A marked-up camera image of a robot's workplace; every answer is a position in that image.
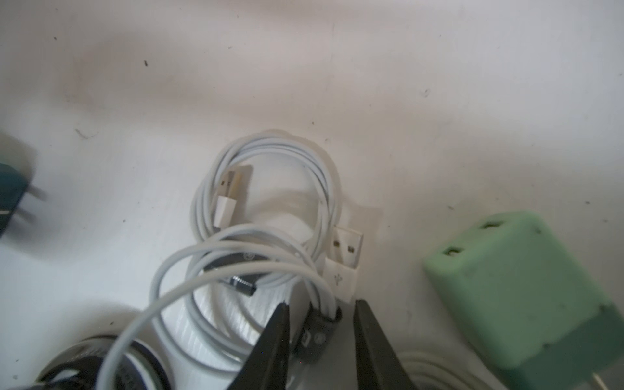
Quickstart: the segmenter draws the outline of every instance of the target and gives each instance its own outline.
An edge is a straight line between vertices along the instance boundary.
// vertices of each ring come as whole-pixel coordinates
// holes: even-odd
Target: white table
[[[0,388],[119,326],[120,305],[145,307],[156,267],[193,243],[216,153],[277,128],[335,161],[343,222],[365,234],[357,294],[396,349],[442,352],[500,389],[421,261],[481,217],[531,209],[624,310],[622,20],[606,0],[3,1],[2,144],[25,148],[38,198],[0,240]],[[290,204],[310,222],[301,172],[258,159],[246,217]],[[249,304],[259,321],[276,299]],[[180,389],[226,386],[172,364]],[[354,370],[347,318],[304,388],[354,389]]]

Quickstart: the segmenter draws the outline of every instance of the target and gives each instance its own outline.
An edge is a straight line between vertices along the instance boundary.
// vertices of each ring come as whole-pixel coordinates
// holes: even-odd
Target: cable
[[[213,217],[217,205],[217,188],[224,176],[242,161],[261,154],[289,156],[298,161],[310,175],[318,194],[318,212],[312,237],[305,243],[298,243],[287,233],[268,226],[246,223],[217,231],[213,227]],[[161,311],[175,300],[185,297],[185,307],[189,322],[209,347],[234,366],[242,367],[253,345],[238,338],[232,338],[212,325],[201,312],[194,290],[220,281],[226,277],[266,273],[257,282],[258,288],[283,285],[294,277],[303,277],[311,304],[323,316],[335,318],[338,305],[331,288],[319,276],[317,265],[325,251],[329,235],[339,219],[339,191],[323,159],[307,145],[276,132],[263,132],[236,140],[228,145],[217,157],[208,175],[201,182],[191,206],[191,228],[197,245],[181,249],[168,257],[156,271],[150,287],[150,305],[120,335],[100,369],[97,388],[109,390],[114,368],[127,345],[139,329],[153,318],[154,328],[163,345],[174,355],[186,360],[193,367],[220,376],[233,378],[238,370],[213,367],[189,355],[174,340],[165,326]],[[213,261],[233,253],[252,253],[272,261],[253,261],[204,271]],[[185,281],[160,295],[162,281],[171,267],[179,261],[191,257]],[[304,364],[291,364],[289,388],[296,388],[303,372]]]
[[[213,213],[217,202],[215,193],[223,174],[242,161],[261,154],[292,157],[310,174],[319,197],[319,207],[312,237],[304,247],[314,263],[317,263],[324,252],[329,233],[340,217],[338,188],[323,159],[314,150],[298,140],[276,132],[263,132],[241,138],[221,151],[193,198],[191,228],[195,239],[201,242],[215,234],[213,227]]]
[[[216,250],[226,250],[225,246],[226,245],[222,245]],[[188,253],[185,257],[190,256],[195,252],[192,250],[192,248],[194,248],[195,251],[201,251],[206,249],[209,250],[211,248],[211,245],[209,245],[209,243],[206,243],[206,245],[195,245],[179,251],[176,254],[179,253],[180,255],[182,255],[184,253]],[[290,255],[285,251],[280,253],[279,250],[276,250],[273,253],[270,253],[270,251],[268,250],[262,250],[262,252],[265,253],[265,255],[276,255],[276,258],[280,260],[286,260]],[[160,312],[162,312],[170,304],[182,298],[183,296],[192,293],[199,287],[205,286],[209,283],[214,283],[223,278],[235,275],[249,275],[261,272],[282,272],[302,276],[303,278],[307,278],[311,283],[319,288],[320,291],[331,295],[331,290],[329,289],[329,286],[327,285],[325,280],[319,276],[319,274],[312,270],[294,264],[277,263],[273,261],[254,261],[251,263],[234,264],[212,270],[210,272],[206,272],[194,279],[186,281],[180,286],[177,286],[176,288],[169,291],[167,294],[161,296],[159,299],[150,304],[147,309],[141,312],[138,317],[136,317],[128,325],[128,327],[124,329],[124,331],[119,335],[119,337],[111,347],[109,353],[104,358],[104,362],[102,362],[102,366],[100,367],[100,373],[97,377],[97,384],[95,387],[96,390],[110,390],[112,388],[112,378],[114,377],[117,366],[121,362],[121,358],[124,355],[125,350],[137,337],[140,330],[152,318],[158,316]]]
[[[450,361],[423,351],[397,354],[403,368],[414,384],[435,390],[492,390],[465,369]]]
[[[596,390],[609,390],[607,385],[602,381],[602,378],[598,374],[592,374],[590,384]]]

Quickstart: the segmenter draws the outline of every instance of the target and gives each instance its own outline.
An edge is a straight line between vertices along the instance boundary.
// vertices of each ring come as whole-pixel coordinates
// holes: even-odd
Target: usb connector
[[[363,235],[355,230],[334,227],[323,278],[339,300],[350,303],[358,282],[359,254]]]
[[[235,168],[223,174],[217,188],[217,207],[213,221],[215,228],[225,229],[230,226],[234,208],[236,207],[236,195],[242,179],[243,174]]]

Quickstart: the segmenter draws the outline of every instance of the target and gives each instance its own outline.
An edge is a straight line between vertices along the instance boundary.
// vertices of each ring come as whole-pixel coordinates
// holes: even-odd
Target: green charger
[[[533,213],[482,220],[424,269],[468,342],[511,390],[569,390],[624,354],[617,308]]]

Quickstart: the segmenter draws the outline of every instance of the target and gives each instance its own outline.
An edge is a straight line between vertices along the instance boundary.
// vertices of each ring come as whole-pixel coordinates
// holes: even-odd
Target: dirt speck
[[[80,139],[83,140],[83,141],[91,139],[91,138],[93,138],[93,137],[95,137],[97,135],[97,134],[94,134],[94,135],[84,135],[84,133],[81,132],[78,129],[74,129],[74,131],[76,132],[76,134],[78,134],[78,137],[80,137]]]

